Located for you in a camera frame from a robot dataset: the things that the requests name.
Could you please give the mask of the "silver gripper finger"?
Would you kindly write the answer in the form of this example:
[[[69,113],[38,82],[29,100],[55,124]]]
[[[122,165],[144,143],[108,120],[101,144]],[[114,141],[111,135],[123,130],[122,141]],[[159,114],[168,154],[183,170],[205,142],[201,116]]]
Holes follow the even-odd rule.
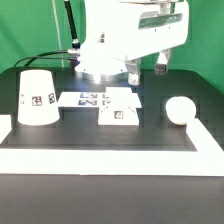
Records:
[[[158,60],[155,64],[155,74],[165,75],[168,71],[168,62],[171,57],[172,50],[166,49],[159,53]]]
[[[140,59],[134,59],[126,62],[126,68],[128,72],[128,83],[133,86],[140,84]]]

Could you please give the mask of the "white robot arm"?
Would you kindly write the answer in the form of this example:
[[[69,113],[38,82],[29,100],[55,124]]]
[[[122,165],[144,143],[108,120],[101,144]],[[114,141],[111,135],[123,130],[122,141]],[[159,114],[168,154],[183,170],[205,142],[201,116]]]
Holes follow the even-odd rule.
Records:
[[[84,0],[86,39],[76,76],[95,82],[140,83],[140,62],[157,54],[155,73],[164,75],[172,49],[188,36],[187,0]]]

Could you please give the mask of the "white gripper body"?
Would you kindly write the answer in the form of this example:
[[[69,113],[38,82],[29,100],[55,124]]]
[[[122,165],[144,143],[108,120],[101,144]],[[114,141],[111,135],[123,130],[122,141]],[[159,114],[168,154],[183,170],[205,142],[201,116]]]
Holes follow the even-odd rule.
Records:
[[[186,0],[145,4],[120,1],[110,26],[112,55],[128,61],[182,45],[188,23]]]

